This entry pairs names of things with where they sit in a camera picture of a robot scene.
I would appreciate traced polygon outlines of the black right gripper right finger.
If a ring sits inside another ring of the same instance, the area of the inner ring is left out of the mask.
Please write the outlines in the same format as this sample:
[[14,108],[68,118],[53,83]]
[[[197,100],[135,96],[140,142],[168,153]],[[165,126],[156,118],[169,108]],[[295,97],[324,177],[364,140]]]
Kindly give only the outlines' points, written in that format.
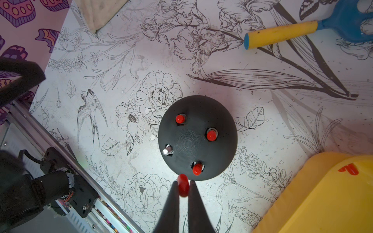
[[190,233],[215,233],[196,182],[193,180],[190,181],[188,193],[188,230]]

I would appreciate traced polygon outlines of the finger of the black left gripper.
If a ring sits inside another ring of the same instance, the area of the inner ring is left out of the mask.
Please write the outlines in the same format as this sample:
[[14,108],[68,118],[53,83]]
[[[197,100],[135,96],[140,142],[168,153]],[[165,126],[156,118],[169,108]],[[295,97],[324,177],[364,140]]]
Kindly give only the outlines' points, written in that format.
[[18,75],[14,82],[1,88],[1,108],[46,80],[41,67],[31,61],[1,58],[1,71]]

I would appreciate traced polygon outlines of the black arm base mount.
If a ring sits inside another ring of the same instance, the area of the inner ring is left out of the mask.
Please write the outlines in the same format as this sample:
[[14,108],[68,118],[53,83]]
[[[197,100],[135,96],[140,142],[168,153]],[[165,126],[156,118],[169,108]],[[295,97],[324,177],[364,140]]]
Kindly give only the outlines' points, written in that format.
[[69,203],[82,218],[91,212],[94,202],[99,197],[96,190],[84,179],[57,149],[46,150],[44,161],[40,165],[44,174],[51,174],[53,185],[64,185],[63,195],[67,195],[64,203]]

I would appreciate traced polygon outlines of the black round screw base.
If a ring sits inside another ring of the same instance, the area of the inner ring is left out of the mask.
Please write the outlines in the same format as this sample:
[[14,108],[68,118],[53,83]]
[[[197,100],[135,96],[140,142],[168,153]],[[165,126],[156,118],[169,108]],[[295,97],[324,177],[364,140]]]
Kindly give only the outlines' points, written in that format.
[[[186,122],[175,122],[178,114],[186,115]],[[208,141],[207,130],[218,131],[216,141]],[[173,155],[164,156],[162,150],[172,145]],[[195,181],[206,181],[223,173],[233,161],[238,132],[233,117],[217,100],[194,95],[184,97],[170,106],[162,117],[158,131],[158,145],[167,166],[176,174],[184,174]],[[196,162],[204,165],[199,176],[192,167]]]

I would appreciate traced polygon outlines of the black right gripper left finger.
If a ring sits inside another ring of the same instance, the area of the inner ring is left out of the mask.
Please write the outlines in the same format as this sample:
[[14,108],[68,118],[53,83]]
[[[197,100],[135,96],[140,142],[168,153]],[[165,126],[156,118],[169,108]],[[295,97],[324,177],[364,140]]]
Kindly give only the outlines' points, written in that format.
[[154,233],[179,232],[179,189],[178,182],[174,181]]

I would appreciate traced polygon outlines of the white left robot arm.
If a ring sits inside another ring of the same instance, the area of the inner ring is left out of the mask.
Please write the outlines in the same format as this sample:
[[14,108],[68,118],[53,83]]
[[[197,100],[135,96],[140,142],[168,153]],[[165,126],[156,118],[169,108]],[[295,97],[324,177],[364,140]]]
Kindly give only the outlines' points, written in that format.
[[[35,62],[1,58],[1,71],[19,75],[1,88],[1,107],[5,107],[46,79]],[[25,173],[22,159],[1,150],[1,232],[6,232],[40,214],[44,206],[70,190],[69,177],[57,171],[38,178]]]

